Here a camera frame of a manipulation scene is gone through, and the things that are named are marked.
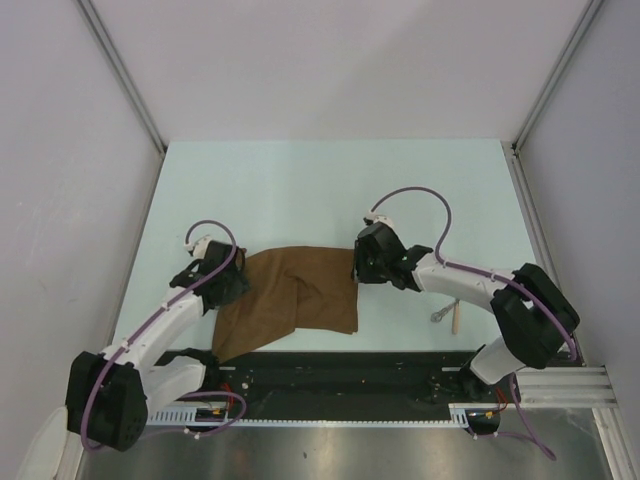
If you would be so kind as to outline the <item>brown cloth napkin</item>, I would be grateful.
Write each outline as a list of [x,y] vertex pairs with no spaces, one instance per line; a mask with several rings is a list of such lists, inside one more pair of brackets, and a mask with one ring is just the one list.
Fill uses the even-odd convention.
[[297,329],[358,331],[354,251],[288,246],[246,259],[250,289],[217,313],[212,352],[220,362],[280,340]]

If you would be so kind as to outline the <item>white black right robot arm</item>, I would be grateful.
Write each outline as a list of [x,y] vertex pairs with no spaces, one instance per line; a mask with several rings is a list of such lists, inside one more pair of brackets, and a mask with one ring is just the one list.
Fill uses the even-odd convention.
[[564,345],[577,354],[572,334],[579,314],[535,264],[501,272],[456,263],[437,249],[405,247],[392,227],[376,221],[356,237],[352,276],[361,284],[447,295],[494,315],[500,336],[480,348],[461,376],[473,401],[486,400],[500,380],[524,367],[545,369]]

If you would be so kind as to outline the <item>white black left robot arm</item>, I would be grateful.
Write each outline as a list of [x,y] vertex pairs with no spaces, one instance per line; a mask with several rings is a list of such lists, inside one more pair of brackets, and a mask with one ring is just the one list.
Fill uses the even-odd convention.
[[66,392],[67,428],[83,447],[126,451],[149,417],[194,394],[207,400],[221,387],[219,361],[194,348],[169,349],[208,312],[250,289],[244,251],[205,236],[189,248],[191,263],[170,281],[165,297],[133,333],[72,362]]

